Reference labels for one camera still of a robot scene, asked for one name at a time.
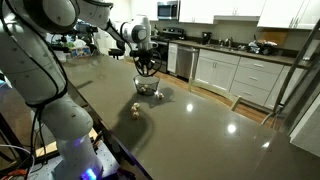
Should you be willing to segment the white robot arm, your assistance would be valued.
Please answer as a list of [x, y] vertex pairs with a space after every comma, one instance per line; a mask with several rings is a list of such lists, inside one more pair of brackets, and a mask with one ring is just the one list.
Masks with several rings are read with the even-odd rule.
[[68, 80], [46, 42], [48, 33], [65, 33], [83, 20], [115, 40], [137, 45], [138, 73], [151, 63], [150, 21], [145, 15], [131, 22], [114, 22], [105, 0], [1, 0], [0, 69], [53, 134], [62, 161], [54, 180], [100, 180], [103, 164], [89, 138], [93, 120], [67, 92]]

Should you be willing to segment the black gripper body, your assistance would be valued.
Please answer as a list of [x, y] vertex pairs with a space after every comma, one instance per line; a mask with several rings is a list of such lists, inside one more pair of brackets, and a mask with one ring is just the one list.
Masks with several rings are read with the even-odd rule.
[[134, 59], [134, 63], [140, 63], [141, 65], [150, 65], [154, 64], [153, 60], [154, 51], [149, 50], [132, 50], [129, 55]]

